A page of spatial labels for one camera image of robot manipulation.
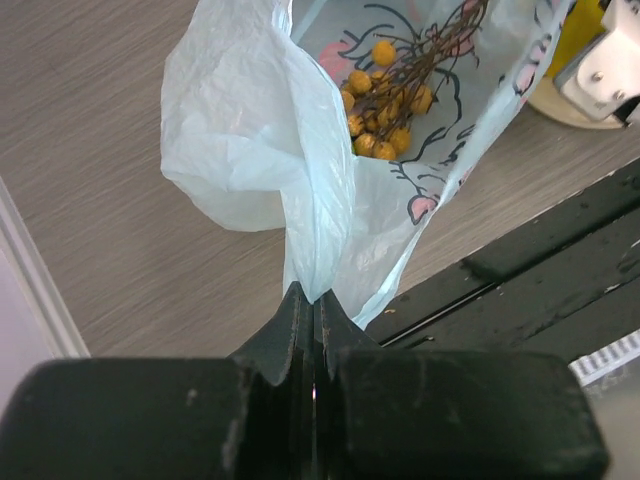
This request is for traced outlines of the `yellow fake banana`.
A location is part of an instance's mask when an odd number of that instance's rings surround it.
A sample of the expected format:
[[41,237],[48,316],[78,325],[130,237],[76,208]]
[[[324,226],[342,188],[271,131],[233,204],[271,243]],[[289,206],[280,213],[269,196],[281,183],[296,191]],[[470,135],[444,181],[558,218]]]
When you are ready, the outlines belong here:
[[593,37],[604,32],[601,25],[603,15],[604,10],[598,0],[577,0],[572,4],[561,28],[546,77],[554,77]]

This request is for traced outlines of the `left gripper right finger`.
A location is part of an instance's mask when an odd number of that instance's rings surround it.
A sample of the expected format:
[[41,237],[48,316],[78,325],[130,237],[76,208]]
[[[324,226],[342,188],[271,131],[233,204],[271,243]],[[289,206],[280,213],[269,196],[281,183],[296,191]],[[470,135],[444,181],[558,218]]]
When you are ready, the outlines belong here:
[[313,317],[319,478],[605,476],[606,442],[562,359],[384,349],[330,293]]

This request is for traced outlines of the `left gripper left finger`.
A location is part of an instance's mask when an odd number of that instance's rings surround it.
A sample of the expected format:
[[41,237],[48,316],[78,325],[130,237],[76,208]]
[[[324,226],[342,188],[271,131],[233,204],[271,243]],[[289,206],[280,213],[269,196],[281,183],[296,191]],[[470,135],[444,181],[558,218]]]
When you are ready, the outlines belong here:
[[1,419],[5,479],[302,479],[313,309],[292,285],[225,358],[83,358],[32,369]]

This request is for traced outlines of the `light blue plastic bag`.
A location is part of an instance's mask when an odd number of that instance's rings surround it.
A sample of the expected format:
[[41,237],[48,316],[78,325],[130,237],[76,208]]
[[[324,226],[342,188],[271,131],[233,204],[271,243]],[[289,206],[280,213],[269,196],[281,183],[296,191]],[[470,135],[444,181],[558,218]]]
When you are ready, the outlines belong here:
[[283,228],[284,279],[367,326],[431,217],[549,66],[569,1],[490,1],[428,80],[395,161],[353,153],[339,86],[385,35],[412,59],[469,1],[202,1],[169,55],[161,170],[224,228]]

